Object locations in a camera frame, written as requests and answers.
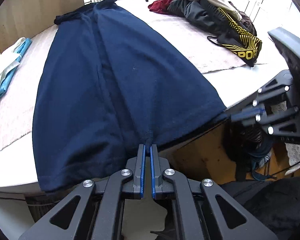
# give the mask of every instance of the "metal bolt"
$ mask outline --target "metal bolt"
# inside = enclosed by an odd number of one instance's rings
[[[84,187],[91,187],[93,185],[93,181],[91,179],[87,179],[82,184]]]
[[[273,127],[272,126],[268,127],[268,134],[273,134]]]
[[[213,185],[212,179],[204,179],[202,183],[203,183],[203,185],[205,185],[206,187],[211,187],[211,186]]]
[[[176,172],[173,169],[166,169],[164,173],[168,176],[175,174]]]
[[[285,74],[283,75],[283,77],[286,78],[286,79],[288,79],[288,80],[291,80],[291,79],[292,79],[292,76],[291,76],[290,73],[285,73]]]
[[[257,122],[260,122],[260,120],[261,120],[260,114],[256,114],[256,121],[257,121]]]
[[[122,176],[129,176],[131,174],[131,171],[128,169],[124,169],[121,171]]]

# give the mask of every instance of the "drawstring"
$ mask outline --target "drawstring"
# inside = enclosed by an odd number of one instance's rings
[[[169,229],[169,230],[165,230],[165,231],[150,231],[151,234],[156,234],[158,236],[161,236],[162,238],[166,239],[166,240],[174,240],[174,238],[165,235],[164,233],[168,233],[168,232],[172,232],[175,231],[175,229]]]
[[[223,47],[221,44],[216,43],[216,42],[214,42],[214,41],[211,40],[211,39],[216,40],[217,38],[218,38],[218,37],[207,36],[208,41],[210,41],[210,42],[213,43],[214,45],[217,45],[217,46],[219,46],[219,47]]]

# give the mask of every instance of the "cable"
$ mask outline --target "cable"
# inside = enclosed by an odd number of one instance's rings
[[[216,43],[216,42],[214,42],[214,41],[211,40],[211,39],[216,40],[217,38],[218,38],[218,37],[207,36],[208,41],[210,41],[210,42],[213,43],[214,45],[217,45],[217,46],[219,46],[219,47],[223,47],[221,44]]]
[[[277,175],[278,173],[281,173],[281,172],[283,172],[283,171],[287,171],[288,169],[290,169],[290,168],[296,166],[296,165],[299,164],[299,163],[300,163],[300,161],[297,162],[297,163],[295,163],[295,164],[293,164],[292,166],[290,166],[290,167],[288,167],[288,168],[285,168],[285,169],[283,169],[283,170],[281,170],[281,171],[278,171],[278,172],[276,172],[276,173],[274,173],[274,174],[271,174],[271,176]]]
[[[5,199],[5,200],[18,200],[18,201],[25,201],[25,199],[21,199],[21,198],[11,198],[11,197],[0,197],[0,199]],[[53,205],[53,204],[56,204],[56,203],[59,203],[60,200],[58,201],[55,201],[55,202],[52,202],[52,203],[46,203],[46,204],[28,204],[28,206],[49,206],[49,205]]]
[[[172,237],[165,235],[164,233],[168,233],[168,232],[172,232],[175,231],[175,229],[169,229],[169,230],[164,230],[162,232],[158,232],[158,231],[150,231],[151,234],[155,234],[157,236],[161,236],[161,238],[164,238],[166,240],[173,240]]]

